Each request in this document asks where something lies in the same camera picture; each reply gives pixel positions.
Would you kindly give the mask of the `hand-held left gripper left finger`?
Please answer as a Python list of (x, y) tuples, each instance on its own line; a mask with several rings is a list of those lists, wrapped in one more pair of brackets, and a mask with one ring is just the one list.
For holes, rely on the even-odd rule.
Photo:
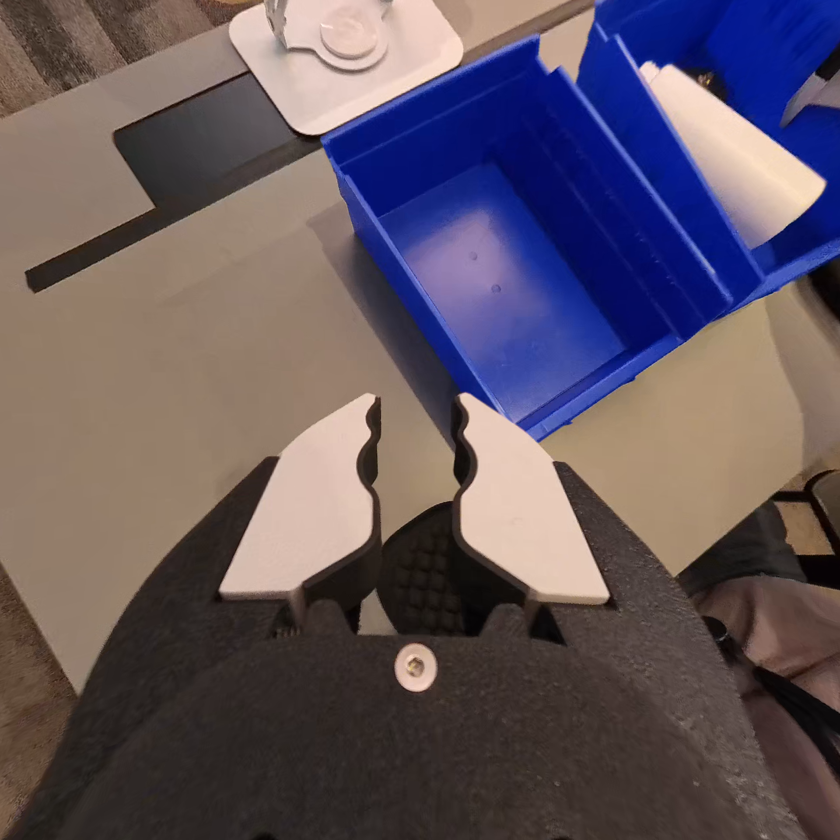
[(225, 602), (283, 602), (303, 623), (336, 602), (359, 620), (382, 564), (374, 484), (382, 400), (362, 394), (280, 452), (218, 588)]

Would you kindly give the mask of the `blue plastic bin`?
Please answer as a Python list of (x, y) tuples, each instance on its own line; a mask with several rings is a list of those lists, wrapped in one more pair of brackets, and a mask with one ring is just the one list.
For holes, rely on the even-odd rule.
[[(733, 295), (731, 310), (812, 276), (838, 308), (838, 109), (783, 115), (824, 66), (838, 71), (838, 2), (595, 3), (577, 84)], [(814, 206), (749, 248), (639, 74), (707, 73), (726, 104), (826, 180)]]
[(533, 35), (322, 136), (353, 231), (461, 392), (537, 441), (732, 294)]

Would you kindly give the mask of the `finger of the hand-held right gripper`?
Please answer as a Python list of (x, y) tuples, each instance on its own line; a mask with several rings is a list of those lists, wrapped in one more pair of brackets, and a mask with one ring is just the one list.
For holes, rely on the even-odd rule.
[(780, 126), (786, 127), (805, 108), (818, 107), (839, 110), (839, 67), (820, 66), (789, 100)]

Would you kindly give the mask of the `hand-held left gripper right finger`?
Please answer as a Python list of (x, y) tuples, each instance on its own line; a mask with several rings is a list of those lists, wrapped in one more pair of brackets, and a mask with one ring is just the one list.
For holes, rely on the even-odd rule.
[(528, 433), (468, 393), (452, 405), (451, 576), (468, 635), (512, 604), (531, 638), (562, 643), (555, 606), (611, 598), (552, 457)]

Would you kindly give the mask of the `person's brown grey shirt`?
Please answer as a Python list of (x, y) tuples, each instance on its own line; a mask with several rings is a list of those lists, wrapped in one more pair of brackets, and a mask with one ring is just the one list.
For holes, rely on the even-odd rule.
[(806, 580), (768, 500), (677, 575), (728, 661), (808, 838), (839, 838), (838, 599)]

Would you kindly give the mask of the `white plastic bottle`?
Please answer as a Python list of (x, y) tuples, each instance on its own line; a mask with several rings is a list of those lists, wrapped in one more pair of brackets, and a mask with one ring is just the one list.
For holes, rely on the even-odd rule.
[(673, 65), (639, 69), (749, 249), (801, 217), (826, 180)]

